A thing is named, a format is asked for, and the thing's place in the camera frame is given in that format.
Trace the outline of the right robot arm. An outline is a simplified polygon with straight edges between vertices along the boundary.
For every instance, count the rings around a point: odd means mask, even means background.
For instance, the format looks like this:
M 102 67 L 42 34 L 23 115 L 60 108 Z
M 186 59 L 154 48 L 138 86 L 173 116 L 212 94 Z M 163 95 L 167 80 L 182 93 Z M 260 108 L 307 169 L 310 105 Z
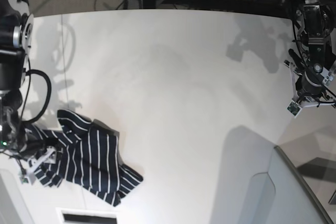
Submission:
M 26 127 L 44 115 L 51 97 L 50 78 L 30 66 L 33 25 L 28 0 L 1 0 L 1 152 L 9 151 L 12 157 L 25 161 L 46 150 L 42 138 L 27 133 Z M 27 97 L 20 88 L 33 74 L 44 78 L 47 94 L 41 111 L 24 120 Z

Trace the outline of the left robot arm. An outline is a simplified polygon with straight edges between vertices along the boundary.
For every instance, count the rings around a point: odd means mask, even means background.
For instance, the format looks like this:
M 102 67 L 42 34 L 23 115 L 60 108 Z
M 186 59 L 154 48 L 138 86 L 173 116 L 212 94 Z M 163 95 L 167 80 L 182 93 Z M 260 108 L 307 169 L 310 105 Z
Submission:
M 335 14 L 325 0 L 290 0 L 290 19 L 297 50 L 289 56 L 297 68 L 294 83 L 298 102 L 319 101 L 329 104 L 335 96 L 329 89 L 335 69 L 331 33 L 335 28 Z

